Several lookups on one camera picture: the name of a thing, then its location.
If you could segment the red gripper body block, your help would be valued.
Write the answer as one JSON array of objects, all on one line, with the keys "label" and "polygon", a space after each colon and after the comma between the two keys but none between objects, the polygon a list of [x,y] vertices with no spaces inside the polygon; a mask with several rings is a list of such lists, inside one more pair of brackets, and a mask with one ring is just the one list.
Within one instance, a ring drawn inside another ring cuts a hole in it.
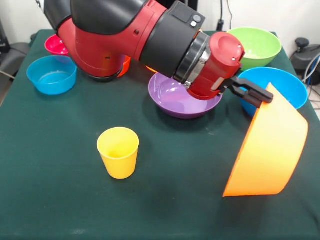
[{"label": "red gripper body block", "polygon": [[225,91],[227,79],[241,68],[245,49],[227,32],[216,32],[208,41],[209,56],[187,92],[198,100],[210,100]]}]

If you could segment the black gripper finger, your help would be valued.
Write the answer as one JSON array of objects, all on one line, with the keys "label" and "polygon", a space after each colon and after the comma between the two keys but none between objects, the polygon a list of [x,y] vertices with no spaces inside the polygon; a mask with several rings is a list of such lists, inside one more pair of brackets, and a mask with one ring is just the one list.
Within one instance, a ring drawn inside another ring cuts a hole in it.
[{"label": "black gripper finger", "polygon": [[238,77],[232,77],[231,92],[248,103],[271,103],[274,95],[253,82]]},{"label": "black gripper finger", "polygon": [[263,89],[261,87],[234,86],[233,94],[256,108],[260,108],[263,102]]}]

